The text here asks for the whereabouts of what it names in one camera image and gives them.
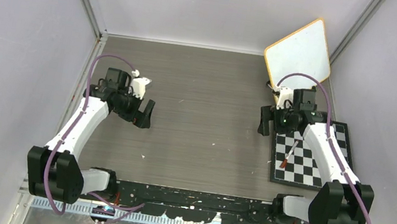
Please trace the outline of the white red whiteboard marker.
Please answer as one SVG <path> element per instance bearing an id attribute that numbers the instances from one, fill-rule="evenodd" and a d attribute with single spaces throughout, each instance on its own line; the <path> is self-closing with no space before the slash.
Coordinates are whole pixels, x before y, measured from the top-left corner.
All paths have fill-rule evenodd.
<path id="1" fill-rule="evenodd" d="M 289 149 L 289 151 L 285 154 L 285 158 L 282 161 L 282 163 L 280 164 L 280 168 L 282 169 L 286 169 L 286 166 L 290 160 L 290 157 L 292 157 L 292 155 L 294 154 L 297 146 L 299 145 L 299 140 L 295 140 L 294 144 L 291 146 L 291 149 Z"/>

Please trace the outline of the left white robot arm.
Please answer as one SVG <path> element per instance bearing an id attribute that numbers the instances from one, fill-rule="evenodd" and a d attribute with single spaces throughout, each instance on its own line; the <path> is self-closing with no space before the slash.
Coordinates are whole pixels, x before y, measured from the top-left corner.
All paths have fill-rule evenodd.
<path id="1" fill-rule="evenodd" d="M 75 203 L 81 195 L 91 192 L 102 201 L 111 201 L 117 194 L 114 171 L 100 167 L 81 170 L 78 157 L 90 136 L 114 113 L 138 128 L 150 128 L 155 102 L 140 106 L 152 80 L 109 68 L 106 76 L 91 84 L 79 107 L 62 130 L 45 146 L 33 146 L 27 157 L 28 190 L 34 196 L 50 197 L 60 203 Z"/>

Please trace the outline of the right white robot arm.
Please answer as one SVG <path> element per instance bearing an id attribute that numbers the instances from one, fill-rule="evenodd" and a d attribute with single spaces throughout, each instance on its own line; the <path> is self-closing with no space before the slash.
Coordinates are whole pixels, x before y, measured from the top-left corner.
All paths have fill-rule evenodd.
<path id="1" fill-rule="evenodd" d="M 374 201 L 370 185 L 361 184 L 338 145 L 336 130 L 326 112 L 318 111 L 315 88 L 273 88 L 275 105 L 261 108 L 258 133 L 268 136 L 299 134 L 311 151 L 322 187 L 313 199 L 278 194 L 271 220 L 287 224 L 298 219 L 309 224 L 366 224 Z"/>

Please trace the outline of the yellow framed whiteboard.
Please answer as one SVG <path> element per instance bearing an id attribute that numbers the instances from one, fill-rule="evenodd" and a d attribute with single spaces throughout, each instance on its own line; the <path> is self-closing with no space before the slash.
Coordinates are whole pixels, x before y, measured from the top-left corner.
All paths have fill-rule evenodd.
<path id="1" fill-rule="evenodd" d="M 276 88 L 309 89 L 316 85 L 302 73 L 320 83 L 329 78 L 331 64 L 325 28 L 324 19 L 318 18 L 265 48 L 263 57 L 275 103 Z"/>

